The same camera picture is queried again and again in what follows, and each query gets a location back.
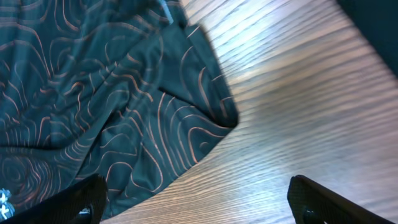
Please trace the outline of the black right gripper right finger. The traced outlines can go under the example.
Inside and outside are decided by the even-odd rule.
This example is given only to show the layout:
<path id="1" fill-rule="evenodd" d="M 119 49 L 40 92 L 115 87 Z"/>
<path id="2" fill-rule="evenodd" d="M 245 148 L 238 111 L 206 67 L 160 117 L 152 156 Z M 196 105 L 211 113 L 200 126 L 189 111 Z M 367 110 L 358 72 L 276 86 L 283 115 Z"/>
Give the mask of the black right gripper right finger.
<path id="1" fill-rule="evenodd" d="M 296 224 L 394 224 L 304 175 L 290 179 L 287 200 Z"/>

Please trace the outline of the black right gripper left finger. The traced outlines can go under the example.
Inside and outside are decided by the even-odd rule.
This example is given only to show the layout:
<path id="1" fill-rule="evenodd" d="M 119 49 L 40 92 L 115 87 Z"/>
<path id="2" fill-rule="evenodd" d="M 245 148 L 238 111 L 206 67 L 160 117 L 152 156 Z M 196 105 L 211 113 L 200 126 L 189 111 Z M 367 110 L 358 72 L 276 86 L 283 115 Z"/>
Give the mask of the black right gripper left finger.
<path id="1" fill-rule="evenodd" d="M 6 224 L 99 224 L 108 188 L 93 174 L 79 183 L 6 220 Z"/>

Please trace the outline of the black orange patterned jersey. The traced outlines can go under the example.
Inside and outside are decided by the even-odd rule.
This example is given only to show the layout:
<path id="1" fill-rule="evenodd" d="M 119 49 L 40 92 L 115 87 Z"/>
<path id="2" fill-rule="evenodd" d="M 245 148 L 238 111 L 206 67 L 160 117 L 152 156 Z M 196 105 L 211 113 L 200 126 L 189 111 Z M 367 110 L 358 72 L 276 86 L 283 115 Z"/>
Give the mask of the black orange patterned jersey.
<path id="1" fill-rule="evenodd" d="M 179 1 L 1 1 L 1 220 L 93 174 L 103 219 L 161 192 L 238 124 Z"/>

